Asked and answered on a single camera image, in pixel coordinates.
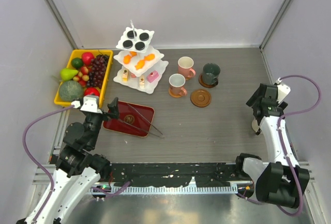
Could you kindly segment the pink cake with cherry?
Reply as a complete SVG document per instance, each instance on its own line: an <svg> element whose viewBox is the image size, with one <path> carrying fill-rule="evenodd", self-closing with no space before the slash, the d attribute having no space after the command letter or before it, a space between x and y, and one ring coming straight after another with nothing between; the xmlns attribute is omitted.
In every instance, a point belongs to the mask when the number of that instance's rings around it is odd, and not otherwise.
<svg viewBox="0 0 331 224"><path fill-rule="evenodd" d="M149 83L153 83L158 77L159 77L158 71L154 70L146 77L146 79Z"/></svg>

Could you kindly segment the stack of wooden coasters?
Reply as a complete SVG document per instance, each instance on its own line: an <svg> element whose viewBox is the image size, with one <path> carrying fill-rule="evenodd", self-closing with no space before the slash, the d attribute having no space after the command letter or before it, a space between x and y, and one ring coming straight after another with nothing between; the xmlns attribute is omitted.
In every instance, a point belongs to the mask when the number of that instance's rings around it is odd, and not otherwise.
<svg viewBox="0 0 331 224"><path fill-rule="evenodd" d="M205 84L205 83L203 82L202 74L200 74L200 76L199 76L199 83L200 83L203 87L205 87L205 88L213 88L213 87L216 87L216 86L218 85L218 80L216 80L216 84L208 85L208 84Z"/></svg>

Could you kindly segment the cream cake with chocolate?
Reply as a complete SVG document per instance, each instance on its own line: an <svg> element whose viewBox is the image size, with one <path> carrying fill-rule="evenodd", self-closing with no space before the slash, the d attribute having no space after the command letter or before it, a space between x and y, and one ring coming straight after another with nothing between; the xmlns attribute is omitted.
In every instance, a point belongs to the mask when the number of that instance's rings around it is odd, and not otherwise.
<svg viewBox="0 0 331 224"><path fill-rule="evenodd" d="M139 87L140 88L144 88L145 87L145 76L144 75L141 75L139 77Z"/></svg>

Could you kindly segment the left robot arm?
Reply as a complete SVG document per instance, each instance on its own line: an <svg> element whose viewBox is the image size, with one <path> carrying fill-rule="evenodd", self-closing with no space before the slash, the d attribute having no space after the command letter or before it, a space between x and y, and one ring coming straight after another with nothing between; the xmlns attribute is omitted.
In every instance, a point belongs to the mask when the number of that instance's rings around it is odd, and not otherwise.
<svg viewBox="0 0 331 224"><path fill-rule="evenodd" d="M69 108L85 115L83 123L70 124L63 138L65 147L59 154L55 170L50 173L28 150L27 131L23 132L23 148L30 159L49 178L50 183L34 210L18 223L65 223L69 215L98 181L106 181L111 174L111 163L95 149L104 121L119 118L118 98L108 104L108 111L99 108L99 98L87 95L73 101Z"/></svg>

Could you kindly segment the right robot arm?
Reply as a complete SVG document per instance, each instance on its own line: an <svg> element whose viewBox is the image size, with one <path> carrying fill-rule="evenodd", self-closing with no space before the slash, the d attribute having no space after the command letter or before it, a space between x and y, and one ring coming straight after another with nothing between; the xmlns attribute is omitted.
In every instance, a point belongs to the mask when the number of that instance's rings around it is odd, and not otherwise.
<svg viewBox="0 0 331 224"><path fill-rule="evenodd" d="M252 129L256 135L264 136L268 163L263 163L256 155L241 153L236 158L234 174L254 183L248 198L258 203L269 203L296 209L308 185L310 175L301 168L295 158L285 130L285 120L281 119L287 103L285 96L290 87L281 84L260 84L246 102L253 110Z"/></svg>

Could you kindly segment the dark green mug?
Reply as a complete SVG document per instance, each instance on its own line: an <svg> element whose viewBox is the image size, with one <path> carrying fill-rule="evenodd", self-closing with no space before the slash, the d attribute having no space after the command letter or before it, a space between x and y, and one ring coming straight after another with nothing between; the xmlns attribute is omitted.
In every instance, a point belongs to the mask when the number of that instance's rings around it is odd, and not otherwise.
<svg viewBox="0 0 331 224"><path fill-rule="evenodd" d="M214 63L207 63L203 66L202 81L209 86L218 85L218 77L220 75L220 67Z"/></svg>

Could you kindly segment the pink mug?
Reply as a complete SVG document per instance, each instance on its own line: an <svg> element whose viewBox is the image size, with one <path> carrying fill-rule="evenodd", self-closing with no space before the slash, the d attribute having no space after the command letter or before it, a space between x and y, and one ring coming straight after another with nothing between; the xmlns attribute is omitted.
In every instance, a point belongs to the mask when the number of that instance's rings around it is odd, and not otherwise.
<svg viewBox="0 0 331 224"><path fill-rule="evenodd" d="M179 73L172 74L169 77L169 88L174 94L181 94L182 96L187 95L187 91L184 88L186 79Z"/></svg>
<svg viewBox="0 0 331 224"><path fill-rule="evenodd" d="M195 77L196 72L193 69L194 61L188 56L183 56L178 59L178 73L186 77Z"/></svg>

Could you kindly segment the metal tweezers tongs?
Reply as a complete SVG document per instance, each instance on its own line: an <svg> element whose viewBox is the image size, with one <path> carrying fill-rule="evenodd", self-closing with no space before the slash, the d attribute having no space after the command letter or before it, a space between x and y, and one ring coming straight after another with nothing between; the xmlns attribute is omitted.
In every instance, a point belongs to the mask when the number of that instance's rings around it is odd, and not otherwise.
<svg viewBox="0 0 331 224"><path fill-rule="evenodd" d="M119 131L140 138L148 135L164 138L164 134L153 124L155 110L152 107L120 101L118 108Z"/></svg>

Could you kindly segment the dark wooden coaster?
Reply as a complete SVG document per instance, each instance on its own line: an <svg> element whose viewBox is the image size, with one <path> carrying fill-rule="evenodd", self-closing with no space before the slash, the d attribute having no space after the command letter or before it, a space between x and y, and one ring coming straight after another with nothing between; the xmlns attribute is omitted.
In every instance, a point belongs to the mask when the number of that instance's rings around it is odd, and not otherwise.
<svg viewBox="0 0 331 224"><path fill-rule="evenodd" d="M194 106L205 108L211 103L212 96L207 90L197 89L191 93L190 100Z"/></svg>

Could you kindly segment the black round cookie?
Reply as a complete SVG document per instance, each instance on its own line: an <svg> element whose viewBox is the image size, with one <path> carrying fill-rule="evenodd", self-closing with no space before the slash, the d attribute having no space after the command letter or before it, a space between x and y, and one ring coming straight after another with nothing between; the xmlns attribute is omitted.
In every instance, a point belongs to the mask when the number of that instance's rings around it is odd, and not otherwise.
<svg viewBox="0 0 331 224"><path fill-rule="evenodd" d="M137 36L137 33L134 30L130 30L130 31L127 32L127 37L129 39L134 39L134 38L136 38L136 36Z"/></svg>
<svg viewBox="0 0 331 224"><path fill-rule="evenodd" d="M131 48L133 46L133 42L131 41L131 40L125 40L124 42L123 42L123 47L125 48L125 49L129 49L129 48Z"/></svg>
<svg viewBox="0 0 331 224"><path fill-rule="evenodd" d="M139 39L140 39L141 41L147 41L147 40L149 40L149 34L148 34L148 33L141 33L141 34L139 35Z"/></svg>
<svg viewBox="0 0 331 224"><path fill-rule="evenodd" d="M142 51L145 48L145 43L142 41L136 42L135 43L135 49L138 51Z"/></svg>

